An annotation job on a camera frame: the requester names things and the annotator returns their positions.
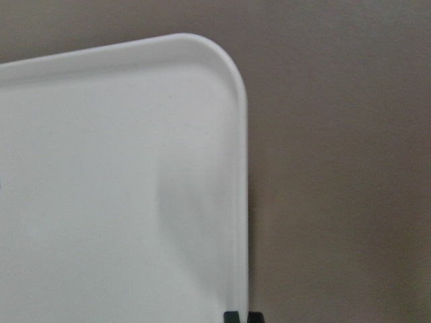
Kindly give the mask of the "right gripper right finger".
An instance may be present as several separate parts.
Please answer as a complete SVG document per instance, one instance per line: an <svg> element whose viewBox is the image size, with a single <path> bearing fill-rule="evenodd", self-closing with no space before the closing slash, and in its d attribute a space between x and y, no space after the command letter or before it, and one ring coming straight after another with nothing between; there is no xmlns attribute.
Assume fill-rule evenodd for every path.
<svg viewBox="0 0 431 323"><path fill-rule="evenodd" d="M262 312L250 311L247 316L247 323L265 323L265 317Z"/></svg>

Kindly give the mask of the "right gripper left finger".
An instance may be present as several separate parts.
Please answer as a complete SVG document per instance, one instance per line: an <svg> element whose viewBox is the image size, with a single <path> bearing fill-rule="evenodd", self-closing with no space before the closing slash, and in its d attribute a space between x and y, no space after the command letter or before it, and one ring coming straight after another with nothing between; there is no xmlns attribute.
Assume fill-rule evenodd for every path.
<svg viewBox="0 0 431 323"><path fill-rule="evenodd" d="M239 313L237 311L224 312L223 323L240 323Z"/></svg>

